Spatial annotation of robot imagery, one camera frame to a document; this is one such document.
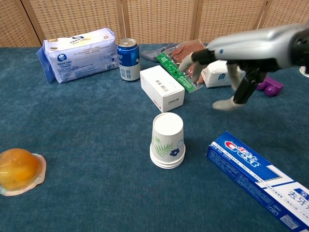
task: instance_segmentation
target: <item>white box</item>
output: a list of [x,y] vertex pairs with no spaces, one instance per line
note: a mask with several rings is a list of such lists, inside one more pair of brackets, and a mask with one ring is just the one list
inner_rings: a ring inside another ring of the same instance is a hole
[[184,88],[160,65],[141,71],[140,84],[162,113],[183,105]]

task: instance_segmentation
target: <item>toothpaste box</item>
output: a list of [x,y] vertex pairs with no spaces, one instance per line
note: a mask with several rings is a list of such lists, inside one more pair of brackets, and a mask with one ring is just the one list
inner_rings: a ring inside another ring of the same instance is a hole
[[162,113],[183,104],[184,88],[160,65],[141,71],[140,84]]
[[293,232],[309,232],[309,190],[225,132],[206,153],[216,166]]
[[54,79],[65,83],[119,67],[116,38],[108,28],[44,40],[36,54],[49,84]]

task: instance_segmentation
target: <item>barcode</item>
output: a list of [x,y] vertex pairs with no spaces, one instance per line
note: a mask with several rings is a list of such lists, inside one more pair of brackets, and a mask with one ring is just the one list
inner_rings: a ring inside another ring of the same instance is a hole
[[163,89],[164,92],[168,91],[168,89],[165,86],[161,86],[161,88]]
[[121,76],[126,77],[126,71],[125,70],[120,69],[120,72],[121,72]]
[[105,69],[109,70],[109,69],[114,69],[116,68],[116,64],[115,63],[110,63],[110,64],[106,64],[105,65]]
[[294,230],[298,227],[298,225],[294,223],[293,219],[291,219],[288,215],[284,215],[280,218],[280,220],[283,221],[288,227],[290,227],[291,230]]

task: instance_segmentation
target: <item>orange jelly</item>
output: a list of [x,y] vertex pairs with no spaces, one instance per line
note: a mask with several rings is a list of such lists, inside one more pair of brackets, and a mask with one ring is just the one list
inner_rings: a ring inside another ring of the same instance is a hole
[[27,187],[42,171],[42,163],[30,152],[14,148],[0,154],[0,186],[9,191]]

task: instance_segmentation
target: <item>robotic hand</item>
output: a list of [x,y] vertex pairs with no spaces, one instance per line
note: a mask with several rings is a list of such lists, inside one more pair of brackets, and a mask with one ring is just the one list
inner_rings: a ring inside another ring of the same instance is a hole
[[[222,36],[211,41],[206,49],[185,57],[179,70],[185,72],[195,64],[193,81],[196,82],[201,71],[216,60],[226,60],[235,94],[212,106],[218,110],[235,110],[246,104],[266,73],[293,66],[305,66],[309,70],[309,29],[290,24]],[[246,72],[243,79],[237,66]]]

